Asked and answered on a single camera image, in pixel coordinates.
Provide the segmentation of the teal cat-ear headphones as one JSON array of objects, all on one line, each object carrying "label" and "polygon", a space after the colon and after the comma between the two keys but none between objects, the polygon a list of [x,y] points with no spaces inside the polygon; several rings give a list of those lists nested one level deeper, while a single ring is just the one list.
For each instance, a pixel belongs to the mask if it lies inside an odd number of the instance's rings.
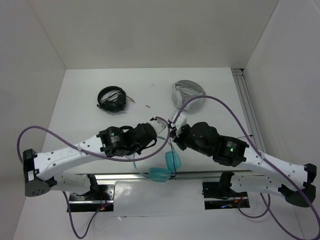
[{"label": "teal cat-ear headphones", "polygon": [[[167,151],[164,155],[166,167],[150,167],[147,173],[138,169],[136,162],[133,161],[133,167],[140,176],[153,182],[165,183],[168,180],[174,179],[177,176],[177,170],[181,167],[181,159],[175,148],[173,147],[171,140],[166,140],[162,136],[158,136],[157,140],[162,140],[168,144],[170,151]],[[135,160],[135,153],[132,155],[126,155],[127,160]]]}]

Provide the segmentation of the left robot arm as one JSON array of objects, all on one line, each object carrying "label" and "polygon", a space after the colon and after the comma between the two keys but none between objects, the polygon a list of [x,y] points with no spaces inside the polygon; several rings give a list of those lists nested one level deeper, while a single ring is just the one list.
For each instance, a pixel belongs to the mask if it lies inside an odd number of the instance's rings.
[{"label": "left robot arm", "polygon": [[154,146],[165,129],[159,121],[140,123],[136,127],[110,126],[78,144],[65,148],[19,154],[23,163],[24,194],[37,197],[51,190],[74,192],[88,200],[97,197],[99,187],[93,174],[69,174],[66,170],[98,161],[130,162],[130,156]]}]

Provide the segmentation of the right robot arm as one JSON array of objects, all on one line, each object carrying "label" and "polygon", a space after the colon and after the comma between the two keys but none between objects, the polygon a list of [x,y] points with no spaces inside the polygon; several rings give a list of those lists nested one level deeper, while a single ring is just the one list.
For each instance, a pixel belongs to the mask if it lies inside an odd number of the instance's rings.
[{"label": "right robot arm", "polygon": [[287,203],[302,208],[309,207],[316,198],[313,181],[317,167],[314,164],[297,165],[255,151],[245,141],[220,135],[215,127],[206,122],[172,127],[170,136],[182,151],[192,149],[211,157],[220,165],[255,173],[249,176],[223,172],[217,184],[223,196],[243,192],[266,193],[282,197]]}]

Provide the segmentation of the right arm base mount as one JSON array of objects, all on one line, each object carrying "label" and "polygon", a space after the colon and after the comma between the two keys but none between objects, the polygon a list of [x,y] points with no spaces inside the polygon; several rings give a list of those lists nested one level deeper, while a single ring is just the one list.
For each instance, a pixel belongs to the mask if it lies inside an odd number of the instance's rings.
[{"label": "right arm base mount", "polygon": [[205,181],[202,183],[205,210],[222,210],[250,208],[247,192],[235,192],[231,189],[233,172],[223,172],[219,181]]}]

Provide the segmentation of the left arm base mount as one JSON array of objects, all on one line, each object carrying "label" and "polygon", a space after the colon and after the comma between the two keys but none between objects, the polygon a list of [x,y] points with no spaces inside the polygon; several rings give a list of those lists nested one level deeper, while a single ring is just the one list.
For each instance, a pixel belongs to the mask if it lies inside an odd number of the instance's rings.
[{"label": "left arm base mount", "polygon": [[115,183],[99,183],[93,174],[77,174],[76,185],[69,193],[71,213],[112,212],[114,210]]}]

